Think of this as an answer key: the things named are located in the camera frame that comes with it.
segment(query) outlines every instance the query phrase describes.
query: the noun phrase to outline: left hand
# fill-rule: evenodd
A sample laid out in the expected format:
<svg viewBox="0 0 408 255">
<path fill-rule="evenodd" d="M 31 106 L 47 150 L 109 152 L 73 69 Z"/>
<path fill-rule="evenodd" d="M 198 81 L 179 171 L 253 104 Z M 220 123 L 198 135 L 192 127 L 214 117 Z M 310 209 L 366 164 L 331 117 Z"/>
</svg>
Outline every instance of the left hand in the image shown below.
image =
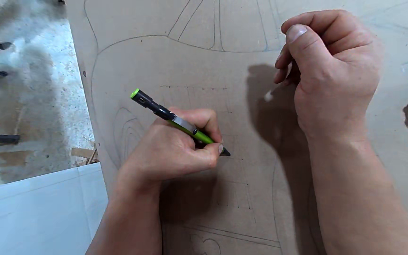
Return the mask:
<svg viewBox="0 0 408 255">
<path fill-rule="evenodd" d="M 215 143 L 196 150 L 195 142 L 188 134 L 163 119 L 156 119 L 119 170 L 117 185 L 135 189 L 159 187 L 163 180 L 217 165 L 223 139 L 215 111 L 182 111 L 174 107 L 170 111 L 203 129 Z"/>
</svg>

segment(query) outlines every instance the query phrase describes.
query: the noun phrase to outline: finger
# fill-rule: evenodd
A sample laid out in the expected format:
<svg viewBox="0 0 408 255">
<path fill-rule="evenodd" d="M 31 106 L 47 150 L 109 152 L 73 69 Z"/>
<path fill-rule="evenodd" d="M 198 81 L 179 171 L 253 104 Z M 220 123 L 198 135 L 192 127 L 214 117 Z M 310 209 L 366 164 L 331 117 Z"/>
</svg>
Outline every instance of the finger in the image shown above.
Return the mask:
<svg viewBox="0 0 408 255">
<path fill-rule="evenodd" d="M 211 109 L 180 110 L 172 107 L 170 111 L 198 128 L 204 129 L 215 142 L 223 143 L 221 131 L 218 127 L 217 113 Z"/>
<path fill-rule="evenodd" d="M 287 44 L 283 46 L 281 49 L 280 55 L 276 59 L 275 62 L 275 68 L 276 69 L 287 69 L 287 66 L 291 63 L 292 61 L 292 55 L 289 52 L 289 47 Z"/>
<path fill-rule="evenodd" d="M 279 84 L 286 79 L 287 76 L 287 67 L 286 69 L 280 69 L 276 71 L 275 76 L 273 77 L 273 83 Z"/>
<path fill-rule="evenodd" d="M 324 42 L 309 26 L 293 25 L 286 32 L 286 43 L 301 73 L 323 68 L 335 61 Z"/>
<path fill-rule="evenodd" d="M 190 151 L 193 171 L 204 171 L 216 167 L 222 150 L 223 144 L 215 142 L 206 145 L 203 149 Z"/>
<path fill-rule="evenodd" d="M 300 14 L 284 22 L 281 31 L 286 34 L 291 26 L 296 24 L 311 27 L 322 37 L 326 45 L 332 45 L 344 39 L 344 43 L 336 43 L 335 46 L 332 46 L 332 54 L 366 45 L 374 38 L 357 17 L 345 10 L 324 10 Z"/>
</svg>

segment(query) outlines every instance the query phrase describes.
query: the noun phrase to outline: knuckle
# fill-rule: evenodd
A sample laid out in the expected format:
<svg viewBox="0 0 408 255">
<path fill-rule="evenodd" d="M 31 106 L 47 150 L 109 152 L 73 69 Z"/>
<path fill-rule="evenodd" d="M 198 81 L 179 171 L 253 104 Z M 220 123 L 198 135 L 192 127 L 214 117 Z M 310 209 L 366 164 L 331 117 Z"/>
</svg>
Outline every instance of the knuckle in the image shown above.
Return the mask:
<svg viewBox="0 0 408 255">
<path fill-rule="evenodd" d="M 210 116 L 211 118 L 217 117 L 217 112 L 215 112 L 214 110 L 212 110 L 212 109 L 207 109 L 207 111 L 208 111 L 208 114 L 209 114 L 209 116 Z"/>
<path fill-rule="evenodd" d="M 302 51 L 309 50 L 310 48 L 317 45 L 317 43 L 319 43 L 319 40 L 320 40 L 319 38 L 316 38 L 315 36 L 313 36 L 309 38 L 306 42 L 304 42 L 300 48 Z"/>
<path fill-rule="evenodd" d="M 213 158 L 213 159 L 211 159 L 211 160 L 209 161 L 208 166 L 209 166 L 210 168 L 215 168 L 215 167 L 217 166 L 217 163 L 218 163 L 218 159 L 217 159 L 217 158 Z"/>
</svg>

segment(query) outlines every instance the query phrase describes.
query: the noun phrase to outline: cardboard sheet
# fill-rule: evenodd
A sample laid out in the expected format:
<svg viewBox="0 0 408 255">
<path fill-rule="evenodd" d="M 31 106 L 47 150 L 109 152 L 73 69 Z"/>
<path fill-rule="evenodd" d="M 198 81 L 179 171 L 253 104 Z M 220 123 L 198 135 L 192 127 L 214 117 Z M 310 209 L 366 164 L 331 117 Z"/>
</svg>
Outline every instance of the cardboard sheet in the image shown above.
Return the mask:
<svg viewBox="0 0 408 255">
<path fill-rule="evenodd" d="M 294 88 L 274 88 L 279 27 L 305 11 L 344 8 L 384 40 L 386 71 L 370 137 L 408 208 L 408 1 L 74 0 L 68 15 L 110 194 L 117 169 L 166 107 L 217 111 L 232 156 L 162 193 L 165 254 L 324 254 Z"/>
</svg>

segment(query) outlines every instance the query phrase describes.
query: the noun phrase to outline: concrete floor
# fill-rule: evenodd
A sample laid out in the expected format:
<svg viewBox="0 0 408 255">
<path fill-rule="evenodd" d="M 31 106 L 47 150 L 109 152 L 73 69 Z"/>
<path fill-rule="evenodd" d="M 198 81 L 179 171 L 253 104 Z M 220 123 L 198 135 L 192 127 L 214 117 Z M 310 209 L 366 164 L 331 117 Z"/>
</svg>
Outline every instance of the concrete floor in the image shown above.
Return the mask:
<svg viewBox="0 0 408 255">
<path fill-rule="evenodd" d="M 0 0 L 0 184 L 76 166 L 71 147 L 93 149 L 65 6 L 57 0 Z"/>
</svg>

